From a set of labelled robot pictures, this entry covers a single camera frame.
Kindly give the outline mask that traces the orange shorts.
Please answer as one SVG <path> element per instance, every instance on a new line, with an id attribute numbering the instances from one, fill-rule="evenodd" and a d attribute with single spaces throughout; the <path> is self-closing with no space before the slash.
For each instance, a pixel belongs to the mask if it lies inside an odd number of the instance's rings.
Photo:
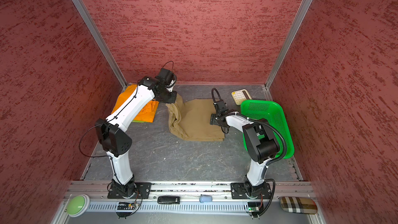
<path id="1" fill-rule="evenodd" d="M 135 92 L 137 88 L 137 84 L 131 84 L 127 86 L 124 92 L 122 92 L 116 101 L 116 104 L 113 108 L 112 114 L 118 110 L 123 103 L 127 101 L 127 99 Z M 150 101 L 147 103 L 144 108 L 137 114 L 134 118 L 135 120 L 154 120 L 159 102 L 157 101 Z"/>

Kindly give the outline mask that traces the khaki brown shorts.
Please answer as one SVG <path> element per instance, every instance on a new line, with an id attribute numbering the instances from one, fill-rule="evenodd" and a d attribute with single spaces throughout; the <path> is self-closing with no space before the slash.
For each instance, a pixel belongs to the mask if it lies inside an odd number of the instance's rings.
<path id="1" fill-rule="evenodd" d="M 169 131 L 184 141 L 222 142 L 225 134 L 217 125 L 210 124 L 214 114 L 211 99 L 184 101 L 177 95 L 175 103 L 166 104 L 169 113 Z"/>

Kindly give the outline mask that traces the lime green shorts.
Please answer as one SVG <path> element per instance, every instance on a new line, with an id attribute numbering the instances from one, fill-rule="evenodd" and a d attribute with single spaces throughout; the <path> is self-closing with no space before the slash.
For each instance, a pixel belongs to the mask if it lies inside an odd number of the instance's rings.
<path id="1" fill-rule="evenodd" d="M 132 122 L 137 122 L 137 123 L 153 123 L 153 120 L 133 120 Z"/>

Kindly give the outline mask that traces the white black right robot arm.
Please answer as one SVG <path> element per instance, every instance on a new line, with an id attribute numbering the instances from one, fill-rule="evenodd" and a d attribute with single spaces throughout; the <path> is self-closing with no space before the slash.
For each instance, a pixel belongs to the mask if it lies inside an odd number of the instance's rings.
<path id="1" fill-rule="evenodd" d="M 212 114 L 210 124 L 222 128 L 233 127 L 243 133 L 247 152 L 251 158 L 243 188 L 248 197 L 258 196 L 265 188 L 265 174 L 269 164 L 276 159 L 280 151 L 272 126 L 265 119 L 254 120 L 238 112 L 225 115 Z"/>

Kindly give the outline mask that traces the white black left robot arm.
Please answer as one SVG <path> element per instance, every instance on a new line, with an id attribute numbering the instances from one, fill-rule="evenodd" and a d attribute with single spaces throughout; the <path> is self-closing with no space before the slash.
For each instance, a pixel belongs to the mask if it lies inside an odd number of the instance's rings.
<path id="1" fill-rule="evenodd" d="M 139 112 L 151 101 L 174 103 L 177 92 L 173 90 L 177 77 L 170 79 L 157 76 L 144 77 L 131 95 L 106 119 L 98 119 L 95 130 L 98 141 L 112 165 L 112 192 L 120 198 L 130 199 L 138 195 L 134 175 L 130 167 L 129 150 L 133 141 L 126 134 L 129 125 Z"/>

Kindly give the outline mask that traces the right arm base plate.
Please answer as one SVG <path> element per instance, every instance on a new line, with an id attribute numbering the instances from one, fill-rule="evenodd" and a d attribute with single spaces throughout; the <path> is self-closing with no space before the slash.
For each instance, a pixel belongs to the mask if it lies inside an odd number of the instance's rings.
<path id="1" fill-rule="evenodd" d="M 232 199 L 269 199 L 272 190 L 268 183 L 262 183 L 259 186 L 253 186 L 249 182 L 231 183 Z"/>

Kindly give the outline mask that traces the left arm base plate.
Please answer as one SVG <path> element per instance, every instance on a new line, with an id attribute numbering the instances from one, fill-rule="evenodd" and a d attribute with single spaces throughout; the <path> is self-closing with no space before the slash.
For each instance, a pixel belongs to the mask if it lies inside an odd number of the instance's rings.
<path id="1" fill-rule="evenodd" d="M 117 190 L 117 187 L 114 183 L 110 183 L 108 190 L 108 199 L 136 199 L 137 197 L 141 197 L 143 199 L 148 199 L 152 183 L 135 183 L 135 188 L 132 190 L 132 193 L 129 196 L 123 196 L 122 193 Z"/>

